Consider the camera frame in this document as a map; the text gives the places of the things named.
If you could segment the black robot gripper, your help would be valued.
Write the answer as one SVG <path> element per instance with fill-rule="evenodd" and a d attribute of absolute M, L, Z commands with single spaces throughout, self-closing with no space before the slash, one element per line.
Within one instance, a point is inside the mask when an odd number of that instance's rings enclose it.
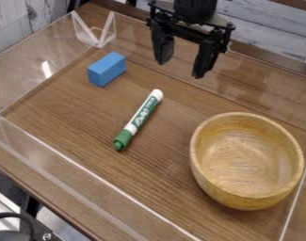
<path fill-rule="evenodd" d="M 192 76 L 204 78 L 213 69 L 220 52 L 229 50 L 230 35 L 236 30 L 234 23 L 229 22 L 217 13 L 218 0 L 150 0 L 150 17 L 148 25 L 160 23 L 166 30 L 154 25 L 152 40 L 154 57 L 164 65 L 174 55 L 174 36 L 201 43 L 194 60 Z"/>

